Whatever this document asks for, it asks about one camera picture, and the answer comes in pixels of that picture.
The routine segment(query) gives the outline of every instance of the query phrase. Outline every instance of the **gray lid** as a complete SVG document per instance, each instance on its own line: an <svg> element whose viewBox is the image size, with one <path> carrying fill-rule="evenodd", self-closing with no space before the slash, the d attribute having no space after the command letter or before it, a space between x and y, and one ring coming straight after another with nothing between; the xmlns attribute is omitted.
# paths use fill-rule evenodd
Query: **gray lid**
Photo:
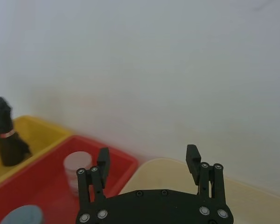
<svg viewBox="0 0 280 224"><path fill-rule="evenodd" d="M25 205L11 211L0 224L42 224L42 210L36 205Z"/></svg>

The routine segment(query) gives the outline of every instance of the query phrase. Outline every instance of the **white container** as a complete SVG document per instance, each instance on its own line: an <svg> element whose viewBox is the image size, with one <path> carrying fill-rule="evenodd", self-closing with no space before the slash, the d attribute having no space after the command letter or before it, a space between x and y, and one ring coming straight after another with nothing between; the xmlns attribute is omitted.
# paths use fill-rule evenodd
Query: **white container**
<svg viewBox="0 0 280 224"><path fill-rule="evenodd" d="M70 190L74 195L78 196L78 179L76 171L80 168L90 169L92 167L92 157L87 152L74 152L64 159L63 165Z"/></svg>

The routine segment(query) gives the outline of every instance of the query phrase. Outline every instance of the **yellow bin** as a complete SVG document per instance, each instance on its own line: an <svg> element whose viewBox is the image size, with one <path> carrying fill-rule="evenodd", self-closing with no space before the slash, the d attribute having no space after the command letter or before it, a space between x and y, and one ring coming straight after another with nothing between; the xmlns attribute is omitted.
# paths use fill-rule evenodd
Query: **yellow bin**
<svg viewBox="0 0 280 224"><path fill-rule="evenodd" d="M33 156L13 167L4 167L0 161L0 183L71 135L67 129L31 116L16 118L14 127L20 137L29 145Z"/></svg>

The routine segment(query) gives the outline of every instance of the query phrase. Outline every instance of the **metal bolt head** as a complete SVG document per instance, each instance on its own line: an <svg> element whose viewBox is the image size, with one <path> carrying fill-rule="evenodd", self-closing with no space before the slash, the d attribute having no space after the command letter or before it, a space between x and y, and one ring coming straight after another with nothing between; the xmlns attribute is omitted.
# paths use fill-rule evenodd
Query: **metal bolt head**
<svg viewBox="0 0 280 224"><path fill-rule="evenodd" d="M81 223L86 223L90 219L90 215L88 213L84 213L83 215L80 216L80 222Z"/></svg>
<svg viewBox="0 0 280 224"><path fill-rule="evenodd" d="M201 166L202 166L203 168L207 168L207 167L208 167L208 165L207 165L206 163L202 163Z"/></svg>
<svg viewBox="0 0 280 224"><path fill-rule="evenodd" d="M107 215L108 215L107 210L101 210L98 212L98 218L100 218L100 219L106 218Z"/></svg>
<svg viewBox="0 0 280 224"><path fill-rule="evenodd" d="M222 169L222 166L220 166L220 165L215 165L215 168L216 168L216 169Z"/></svg>
<svg viewBox="0 0 280 224"><path fill-rule="evenodd" d="M221 218L227 218L228 217L228 213L223 210L223 209L219 209L218 210L218 215L221 217Z"/></svg>
<svg viewBox="0 0 280 224"><path fill-rule="evenodd" d="M204 216L208 216L210 214L210 210L207 207L204 207L204 206L200 207L199 211Z"/></svg>

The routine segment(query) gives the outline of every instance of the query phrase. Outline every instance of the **red plastic tray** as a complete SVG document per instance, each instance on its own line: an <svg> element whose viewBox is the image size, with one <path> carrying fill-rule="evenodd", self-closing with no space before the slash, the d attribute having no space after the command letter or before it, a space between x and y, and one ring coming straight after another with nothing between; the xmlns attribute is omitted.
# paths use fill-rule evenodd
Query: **red plastic tray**
<svg viewBox="0 0 280 224"><path fill-rule="evenodd" d="M67 184L63 160L73 152L85 151L96 161L102 147L106 145L72 136L5 180L0 184L0 221L20 206L35 204L42 209L45 224L74 224L79 201ZM138 166L135 158L112 147L109 149L111 164L104 190L106 197L117 195Z"/></svg>

